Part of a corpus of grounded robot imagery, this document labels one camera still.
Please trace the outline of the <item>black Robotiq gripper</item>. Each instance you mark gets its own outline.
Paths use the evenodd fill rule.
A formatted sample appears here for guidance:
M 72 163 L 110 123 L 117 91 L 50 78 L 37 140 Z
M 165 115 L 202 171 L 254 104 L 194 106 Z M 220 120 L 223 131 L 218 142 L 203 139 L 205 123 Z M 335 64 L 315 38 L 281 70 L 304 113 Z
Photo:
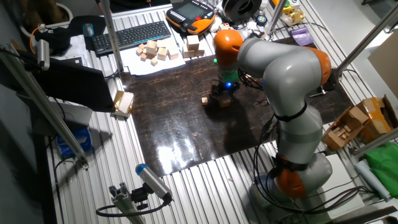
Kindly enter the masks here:
M 211 96 L 213 98 L 217 98 L 219 94 L 226 91 L 228 94 L 231 94 L 232 98 L 234 98 L 239 93 L 239 87 L 240 84 L 238 82 L 218 81 L 218 83 L 211 88 Z

